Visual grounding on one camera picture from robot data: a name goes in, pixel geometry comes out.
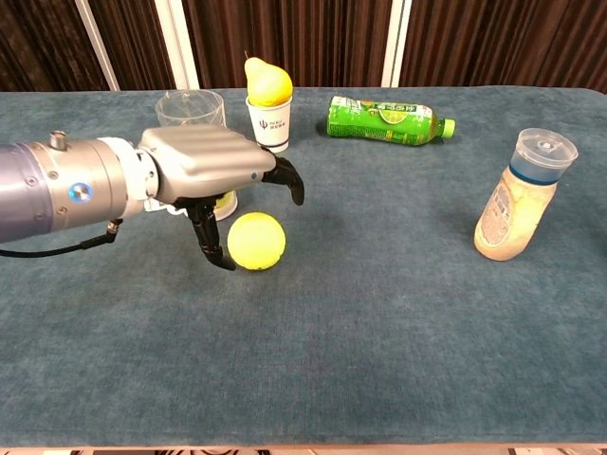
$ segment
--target bottle label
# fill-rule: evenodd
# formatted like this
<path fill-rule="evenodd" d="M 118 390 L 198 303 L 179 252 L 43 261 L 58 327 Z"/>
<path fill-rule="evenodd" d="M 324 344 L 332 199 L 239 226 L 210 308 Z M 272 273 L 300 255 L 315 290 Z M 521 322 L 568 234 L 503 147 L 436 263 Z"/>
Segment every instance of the bottle label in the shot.
<path fill-rule="evenodd" d="M 497 246 L 504 241 L 512 223 L 510 191 L 500 182 L 487 202 L 481 218 L 481 232 L 485 242 Z"/>

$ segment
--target green bottle cap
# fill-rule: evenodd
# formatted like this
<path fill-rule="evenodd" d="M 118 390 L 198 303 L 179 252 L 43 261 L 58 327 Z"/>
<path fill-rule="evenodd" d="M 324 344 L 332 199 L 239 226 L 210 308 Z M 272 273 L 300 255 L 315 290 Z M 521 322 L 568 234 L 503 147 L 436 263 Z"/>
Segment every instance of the green bottle cap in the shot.
<path fill-rule="evenodd" d="M 451 118 L 445 118 L 445 126 L 443 128 L 443 134 L 441 137 L 444 139 L 449 139 L 453 136 L 453 132 L 455 131 L 455 120 Z"/>

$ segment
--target sauce bottle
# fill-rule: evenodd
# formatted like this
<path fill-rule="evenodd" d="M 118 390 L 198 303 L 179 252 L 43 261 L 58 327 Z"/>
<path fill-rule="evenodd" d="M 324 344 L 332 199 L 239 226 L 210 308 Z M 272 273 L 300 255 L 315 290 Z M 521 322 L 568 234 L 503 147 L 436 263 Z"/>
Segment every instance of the sauce bottle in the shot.
<path fill-rule="evenodd" d="M 577 157 L 576 146 L 557 133 L 522 130 L 510 163 L 476 225 L 476 249 L 494 261 L 507 261 L 522 253 L 554 197 L 559 179 Z"/>

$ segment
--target brown curtain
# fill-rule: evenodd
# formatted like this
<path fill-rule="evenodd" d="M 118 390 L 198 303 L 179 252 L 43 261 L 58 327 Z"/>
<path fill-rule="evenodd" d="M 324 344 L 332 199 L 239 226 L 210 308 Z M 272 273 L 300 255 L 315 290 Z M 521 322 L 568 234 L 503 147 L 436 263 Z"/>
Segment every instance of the brown curtain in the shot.
<path fill-rule="evenodd" d="M 0 90 L 107 90 L 74 2 L 0 1 Z"/>
<path fill-rule="evenodd" d="M 379 86 L 392 0 L 183 0 L 203 87 L 244 87 L 245 51 L 297 86 Z"/>
<path fill-rule="evenodd" d="M 120 90 L 175 88 L 154 0 L 89 0 Z"/>
<path fill-rule="evenodd" d="M 603 0 L 413 0 L 400 85 L 607 93 Z"/>

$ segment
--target clear bottle cap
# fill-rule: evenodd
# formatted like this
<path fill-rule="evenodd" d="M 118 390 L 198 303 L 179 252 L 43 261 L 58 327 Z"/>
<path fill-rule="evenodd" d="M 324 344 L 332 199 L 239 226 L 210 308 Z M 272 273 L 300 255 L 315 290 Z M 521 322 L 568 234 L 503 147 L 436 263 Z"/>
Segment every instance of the clear bottle cap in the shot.
<path fill-rule="evenodd" d="M 548 185 L 557 182 L 577 157 L 578 149 L 566 137 L 528 128 L 519 133 L 510 168 L 531 183 Z"/>

